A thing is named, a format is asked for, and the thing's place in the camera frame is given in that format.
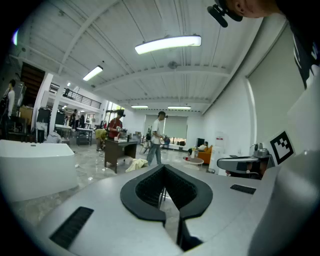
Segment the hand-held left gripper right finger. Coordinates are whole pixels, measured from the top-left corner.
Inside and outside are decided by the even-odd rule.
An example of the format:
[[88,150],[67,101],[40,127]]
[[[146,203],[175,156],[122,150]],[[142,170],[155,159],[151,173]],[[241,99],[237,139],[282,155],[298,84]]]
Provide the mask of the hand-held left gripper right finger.
[[179,221],[180,212],[172,197],[167,194],[163,202],[166,214],[165,230],[183,251],[204,244],[225,229],[247,206],[252,195],[231,189],[241,185],[257,189],[261,181],[256,179],[230,177],[190,169],[182,165],[174,168],[206,183],[212,190],[212,200],[200,217]]

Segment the large grey roller blind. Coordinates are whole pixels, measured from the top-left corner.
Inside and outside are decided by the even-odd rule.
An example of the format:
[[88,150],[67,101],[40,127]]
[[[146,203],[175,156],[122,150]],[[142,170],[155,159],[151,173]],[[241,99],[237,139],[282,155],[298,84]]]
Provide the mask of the large grey roller blind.
[[301,140],[287,115],[305,90],[295,63],[294,41],[289,26],[284,28],[248,81],[255,102],[257,141],[264,143],[287,131],[295,152],[301,153]]

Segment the orange sofa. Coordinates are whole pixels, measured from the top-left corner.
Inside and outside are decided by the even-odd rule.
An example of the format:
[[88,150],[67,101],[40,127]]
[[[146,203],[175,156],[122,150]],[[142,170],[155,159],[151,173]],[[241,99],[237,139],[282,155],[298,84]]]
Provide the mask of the orange sofa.
[[208,147],[206,151],[198,151],[197,157],[203,160],[204,164],[208,165],[211,161],[212,149],[213,149],[213,146],[211,145],[210,147]]

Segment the white water dispenser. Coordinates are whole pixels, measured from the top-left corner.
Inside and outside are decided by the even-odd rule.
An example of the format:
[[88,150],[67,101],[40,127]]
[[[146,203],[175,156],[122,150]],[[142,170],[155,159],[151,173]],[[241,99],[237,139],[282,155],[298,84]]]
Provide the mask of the white water dispenser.
[[210,157],[209,169],[215,170],[215,174],[218,175],[220,173],[220,168],[218,167],[218,160],[221,158],[225,158],[226,151],[226,140],[225,134],[221,131],[217,131],[214,134],[214,140],[212,145],[212,152]]

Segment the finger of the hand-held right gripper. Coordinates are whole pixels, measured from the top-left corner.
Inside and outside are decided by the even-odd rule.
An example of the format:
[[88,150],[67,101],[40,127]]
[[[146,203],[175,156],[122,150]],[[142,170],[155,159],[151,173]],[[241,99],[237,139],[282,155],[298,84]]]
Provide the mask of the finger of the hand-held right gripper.
[[248,170],[248,165],[259,162],[256,157],[242,156],[242,157],[229,157],[220,158],[217,160],[217,166],[220,169],[234,172],[245,173]]

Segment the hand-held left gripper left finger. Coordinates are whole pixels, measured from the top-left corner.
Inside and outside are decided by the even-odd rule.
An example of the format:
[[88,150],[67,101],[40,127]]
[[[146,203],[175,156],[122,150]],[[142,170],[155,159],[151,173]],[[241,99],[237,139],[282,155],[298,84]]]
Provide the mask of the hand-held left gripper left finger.
[[[182,249],[158,221],[131,214],[121,202],[121,189],[149,167],[96,181],[52,210],[39,223],[37,242],[49,256],[179,256]],[[93,212],[68,249],[50,237],[79,207]]]

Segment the person's black printed t-shirt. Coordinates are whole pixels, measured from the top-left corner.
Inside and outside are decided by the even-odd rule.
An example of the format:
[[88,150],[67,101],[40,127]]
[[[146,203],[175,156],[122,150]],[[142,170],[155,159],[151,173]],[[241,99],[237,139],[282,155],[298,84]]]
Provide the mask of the person's black printed t-shirt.
[[294,61],[304,88],[320,73],[320,0],[275,0],[293,35]]

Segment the dark staircase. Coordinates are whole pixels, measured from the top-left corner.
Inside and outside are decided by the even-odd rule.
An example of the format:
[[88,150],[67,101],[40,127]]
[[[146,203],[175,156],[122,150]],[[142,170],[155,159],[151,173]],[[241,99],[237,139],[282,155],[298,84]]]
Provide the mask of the dark staircase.
[[45,71],[37,67],[25,62],[22,63],[20,79],[26,86],[23,105],[34,107],[45,74]]

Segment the metal cart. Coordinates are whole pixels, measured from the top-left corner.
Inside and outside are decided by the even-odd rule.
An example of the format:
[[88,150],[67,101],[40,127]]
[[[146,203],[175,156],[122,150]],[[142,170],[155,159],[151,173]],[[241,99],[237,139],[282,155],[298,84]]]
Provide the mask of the metal cart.
[[81,145],[92,145],[93,131],[87,128],[78,128],[76,131],[76,144]]

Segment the round beige coffee table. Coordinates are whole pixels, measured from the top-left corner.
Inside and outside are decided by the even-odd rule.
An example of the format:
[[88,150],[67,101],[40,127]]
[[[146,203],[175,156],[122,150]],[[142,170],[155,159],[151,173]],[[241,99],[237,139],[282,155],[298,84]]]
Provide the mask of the round beige coffee table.
[[183,165],[185,168],[196,171],[199,171],[200,167],[202,167],[204,163],[204,161],[198,157],[191,158],[190,156],[188,156],[188,161],[185,160],[185,156],[182,159],[185,162],[185,164]]

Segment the white bathtub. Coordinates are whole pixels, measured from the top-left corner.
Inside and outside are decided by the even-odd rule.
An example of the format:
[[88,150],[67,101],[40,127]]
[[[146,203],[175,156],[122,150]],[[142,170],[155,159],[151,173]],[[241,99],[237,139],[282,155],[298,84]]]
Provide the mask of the white bathtub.
[[9,202],[77,186],[75,154],[67,144],[0,140],[0,188]]

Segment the pale yellow clothes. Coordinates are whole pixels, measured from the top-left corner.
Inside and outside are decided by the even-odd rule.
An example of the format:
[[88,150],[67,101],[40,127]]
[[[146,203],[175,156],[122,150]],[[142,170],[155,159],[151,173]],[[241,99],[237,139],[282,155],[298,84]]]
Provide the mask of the pale yellow clothes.
[[148,161],[146,159],[136,159],[134,158],[131,162],[131,165],[125,170],[126,173],[129,173],[131,171],[139,170],[141,168],[148,167]]

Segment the dark brown desk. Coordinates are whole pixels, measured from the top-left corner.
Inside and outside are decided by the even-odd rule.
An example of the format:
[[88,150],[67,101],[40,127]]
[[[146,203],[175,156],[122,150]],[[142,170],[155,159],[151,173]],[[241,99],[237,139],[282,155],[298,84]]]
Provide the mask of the dark brown desk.
[[105,140],[104,148],[104,166],[110,168],[115,174],[118,173],[118,163],[123,164],[126,160],[136,158],[137,141],[136,140]]

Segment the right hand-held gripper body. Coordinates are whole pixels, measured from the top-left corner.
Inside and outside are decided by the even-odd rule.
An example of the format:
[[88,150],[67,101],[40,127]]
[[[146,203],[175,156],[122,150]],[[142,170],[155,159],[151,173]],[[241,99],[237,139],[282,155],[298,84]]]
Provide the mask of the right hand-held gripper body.
[[266,143],[256,142],[250,148],[252,156],[238,157],[236,165],[226,169],[228,177],[261,180],[267,169],[278,166],[295,154],[286,131]]

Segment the black mezzanine railing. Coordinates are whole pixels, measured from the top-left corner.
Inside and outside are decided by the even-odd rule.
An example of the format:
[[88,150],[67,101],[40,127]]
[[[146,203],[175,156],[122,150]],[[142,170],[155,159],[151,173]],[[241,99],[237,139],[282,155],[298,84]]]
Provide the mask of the black mezzanine railing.
[[[59,90],[60,86],[55,84],[55,83],[51,83],[50,87],[49,87],[49,92],[56,94]],[[72,101],[76,101],[79,102],[81,104],[96,108],[96,109],[100,109],[101,107],[101,102],[96,101],[94,99],[91,99],[89,97],[86,97],[82,94],[76,93],[72,90],[70,90],[68,87],[63,89],[62,92],[62,97],[72,100]]]

